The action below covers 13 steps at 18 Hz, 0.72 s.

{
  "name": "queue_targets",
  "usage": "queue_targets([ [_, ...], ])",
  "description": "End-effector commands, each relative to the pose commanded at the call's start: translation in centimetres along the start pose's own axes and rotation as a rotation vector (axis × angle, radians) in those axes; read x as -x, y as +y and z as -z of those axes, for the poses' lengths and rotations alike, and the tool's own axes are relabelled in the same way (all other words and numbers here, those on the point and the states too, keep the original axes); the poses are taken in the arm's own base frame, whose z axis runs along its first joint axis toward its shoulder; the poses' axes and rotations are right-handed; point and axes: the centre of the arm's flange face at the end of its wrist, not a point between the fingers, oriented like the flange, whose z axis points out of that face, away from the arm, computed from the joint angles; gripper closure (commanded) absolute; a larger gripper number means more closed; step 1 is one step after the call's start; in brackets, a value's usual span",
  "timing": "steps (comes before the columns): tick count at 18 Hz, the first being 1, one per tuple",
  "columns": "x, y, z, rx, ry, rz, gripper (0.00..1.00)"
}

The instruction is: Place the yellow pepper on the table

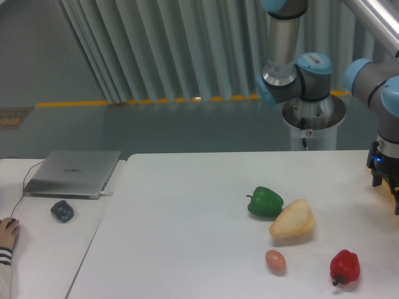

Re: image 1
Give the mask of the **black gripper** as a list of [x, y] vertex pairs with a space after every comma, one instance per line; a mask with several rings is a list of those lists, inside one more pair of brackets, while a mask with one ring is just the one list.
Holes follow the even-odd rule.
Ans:
[[[366, 166], [380, 171], [386, 175], [390, 182], [398, 183], [398, 158], [392, 158], [383, 154], [378, 149], [379, 143], [372, 142], [370, 151], [368, 152]], [[372, 186], [377, 187], [382, 184], [382, 175], [372, 174]], [[391, 188], [391, 193], [395, 200], [395, 215], [399, 215], [399, 191], [397, 187]]]

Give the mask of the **striped sleeve forearm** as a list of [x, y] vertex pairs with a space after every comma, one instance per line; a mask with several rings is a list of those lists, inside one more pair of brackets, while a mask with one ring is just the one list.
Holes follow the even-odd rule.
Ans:
[[12, 250], [1, 247], [1, 299], [10, 299], [12, 285]]

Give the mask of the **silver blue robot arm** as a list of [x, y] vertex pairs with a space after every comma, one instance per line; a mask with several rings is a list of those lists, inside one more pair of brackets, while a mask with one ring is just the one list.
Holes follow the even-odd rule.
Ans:
[[[312, 137], [324, 138], [344, 119], [345, 105], [330, 94], [331, 63], [316, 52], [295, 56], [299, 21], [307, 1], [263, 1], [271, 17], [269, 60], [256, 85], [268, 105], [283, 103], [283, 118], [291, 128], [292, 148], [306, 150]], [[352, 62], [344, 73], [345, 88], [378, 116], [378, 135], [367, 168], [373, 186], [387, 183], [398, 196], [398, 13], [387, 1], [347, 1], [347, 7], [392, 55], [376, 63]]]

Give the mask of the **person's hand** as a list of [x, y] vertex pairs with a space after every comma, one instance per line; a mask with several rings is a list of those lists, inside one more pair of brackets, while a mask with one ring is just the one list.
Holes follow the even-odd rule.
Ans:
[[0, 226], [0, 244], [2, 248], [12, 250], [19, 234], [19, 221], [7, 226], [9, 221], [13, 219], [10, 217], [1, 219]]

